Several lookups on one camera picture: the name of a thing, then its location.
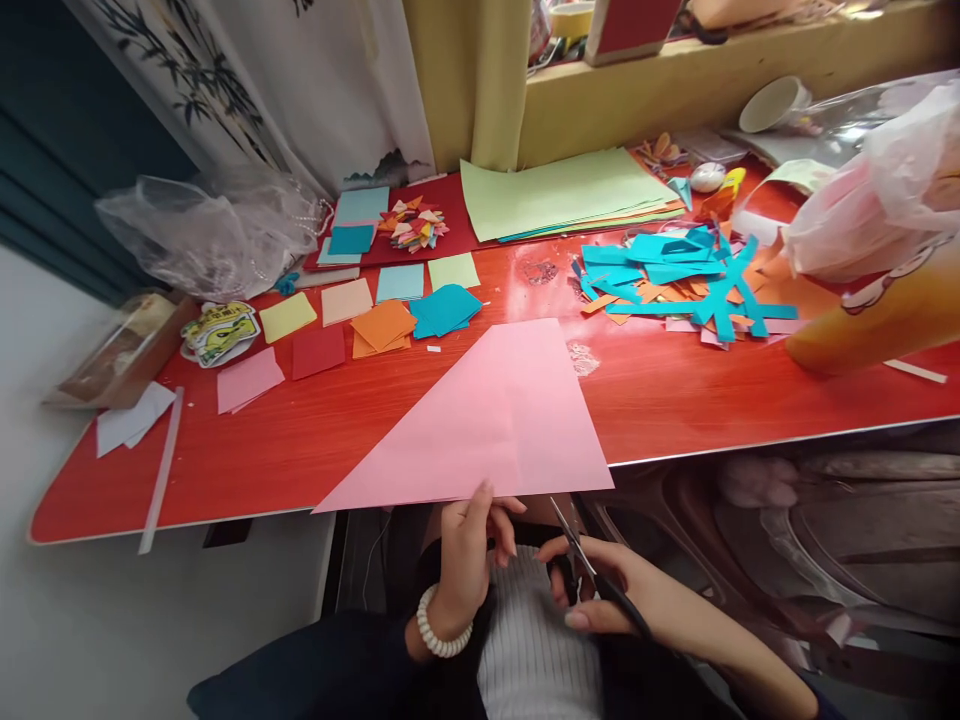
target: white cup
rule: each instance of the white cup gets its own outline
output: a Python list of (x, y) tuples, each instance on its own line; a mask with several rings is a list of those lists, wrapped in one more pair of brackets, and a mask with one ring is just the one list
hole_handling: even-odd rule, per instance
[(813, 98), (796, 75), (762, 87), (740, 113), (740, 129), (755, 133), (786, 124), (790, 112), (805, 108)]

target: scissors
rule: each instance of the scissors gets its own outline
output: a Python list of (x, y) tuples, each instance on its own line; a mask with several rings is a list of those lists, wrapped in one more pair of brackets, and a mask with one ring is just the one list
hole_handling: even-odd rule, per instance
[(590, 579), (593, 580), (593, 586), (597, 589), (600, 597), (604, 600), (609, 600), (619, 607), (623, 614), (627, 616), (627, 619), (637, 628), (642, 639), (653, 640), (653, 636), (650, 634), (650, 626), (647, 625), (647, 621), (643, 619), (643, 615), (637, 610), (637, 606), (633, 604), (623, 590), (617, 587), (616, 582), (598, 573), (590, 563), (590, 560), (587, 559), (587, 554), (583, 551), (583, 546), (580, 544), (580, 523), (577, 520), (577, 510), (573, 506), (573, 501), (570, 501), (570, 514), (573, 519), (572, 526), (563, 516), (560, 508), (557, 506), (557, 501), (554, 500), (553, 497), (550, 498), (550, 504), (553, 505), (553, 511), (557, 514), (557, 520), (560, 521), (560, 527), (563, 529), (563, 534), (566, 535), (569, 545), (567, 548), (567, 560), (570, 562), (570, 569), (573, 574), (567, 581), (567, 597), (570, 598), (571, 604), (579, 602), (576, 580), (577, 566), (575, 563), (575, 561), (579, 559), (580, 564), (587, 571)]

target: white wall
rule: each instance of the white wall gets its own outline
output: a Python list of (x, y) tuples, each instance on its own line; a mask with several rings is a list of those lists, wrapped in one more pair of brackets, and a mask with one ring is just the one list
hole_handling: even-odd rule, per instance
[(205, 528), (52, 547), (33, 509), (89, 420), (38, 406), (64, 345), (107, 308), (0, 247), (0, 717), (189, 718), (198, 680), (310, 621), (330, 522), (258, 519), (201, 550)]

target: white egg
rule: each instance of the white egg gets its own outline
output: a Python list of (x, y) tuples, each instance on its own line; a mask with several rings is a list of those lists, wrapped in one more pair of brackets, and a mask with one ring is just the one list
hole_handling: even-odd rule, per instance
[(697, 192), (716, 192), (727, 177), (727, 169), (720, 163), (704, 163), (690, 174), (690, 187)]

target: red table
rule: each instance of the red table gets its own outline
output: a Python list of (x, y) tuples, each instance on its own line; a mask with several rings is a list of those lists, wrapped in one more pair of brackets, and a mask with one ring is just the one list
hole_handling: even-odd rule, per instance
[[(756, 181), (748, 178), (743, 192)], [(768, 185), (751, 208), (789, 220), (797, 201)], [(695, 334), (632, 321), (621, 327), (602, 312), (584, 317), (570, 263), (581, 245), (621, 237), (616, 231), (476, 252), (483, 284), (472, 292), (490, 305), (468, 330), (283, 383), (236, 415), (217, 415), (215, 371), (173, 357), (157, 380), (182, 385), (186, 404), (159, 527), (313, 508), (488, 327), (540, 317), (559, 318), (567, 341), (588, 346), (600, 361), (581, 387), (611, 465), (960, 416), (960, 393), (949, 385), (885, 366), (824, 378), (794, 364), (783, 343), (738, 342), (723, 352)], [(557, 276), (531, 282), (542, 263), (555, 265)], [(362, 272), (374, 293), (378, 273)], [(307, 291), (318, 313), (319, 294)], [(273, 294), (254, 305), (279, 300)], [(345, 332), (349, 357), (353, 333)], [(287, 377), (291, 339), (275, 343)], [(428, 353), (427, 344), (443, 351)], [(262, 347), (258, 338), (251, 353)], [(957, 343), (911, 360), (960, 376)], [(134, 450), (121, 447), (99, 460), (91, 424), (37, 508), (31, 540), (141, 531), (169, 418)]]

